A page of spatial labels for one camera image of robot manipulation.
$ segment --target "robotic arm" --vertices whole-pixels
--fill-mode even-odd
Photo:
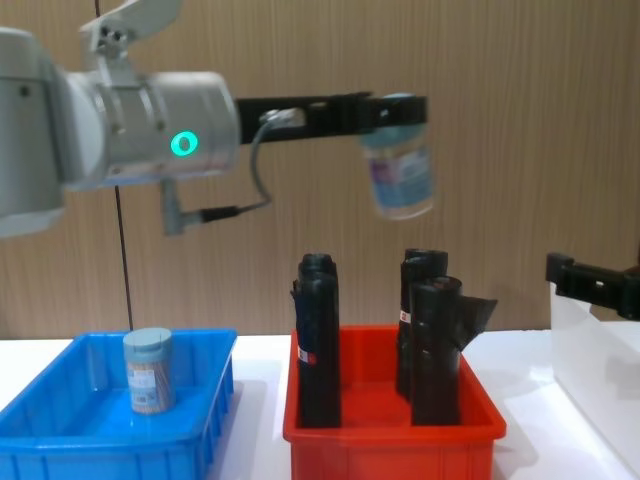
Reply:
[[[63,213],[64,189],[145,182],[162,184],[165,230],[181,233],[251,209],[185,214],[175,193],[176,180],[227,172],[242,143],[427,120],[421,97],[236,100],[216,73],[136,73],[128,47],[168,26],[181,3],[130,0],[86,24],[91,70],[83,73],[56,66],[30,33],[0,28],[0,237],[49,228]]]

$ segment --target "bottle label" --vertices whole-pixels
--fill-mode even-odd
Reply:
[[[384,208],[402,208],[432,195],[429,150],[423,147],[395,158],[370,158],[376,200]]]
[[[315,353],[305,352],[300,347],[298,347],[298,359],[304,363],[308,363],[309,365],[315,365],[318,363]]]
[[[127,373],[131,402],[137,407],[156,407],[158,392],[156,390],[156,375],[153,370],[133,370]]]

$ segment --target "white table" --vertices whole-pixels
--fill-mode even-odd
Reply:
[[[288,480],[282,439],[288,336],[240,337],[233,353],[236,394],[210,480]],[[68,340],[1,341],[4,407]],[[494,480],[638,480],[554,381],[550,333],[490,332],[465,356],[507,421],[496,442]]]

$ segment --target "blue plastic bin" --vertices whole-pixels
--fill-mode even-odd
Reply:
[[[76,338],[0,413],[2,480],[203,480],[233,394],[232,330],[173,332],[176,405],[131,410],[122,338]]]

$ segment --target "green indicator light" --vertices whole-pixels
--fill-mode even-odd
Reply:
[[[171,151],[176,157],[186,157],[198,149],[198,136],[189,131],[183,130],[171,139]]]

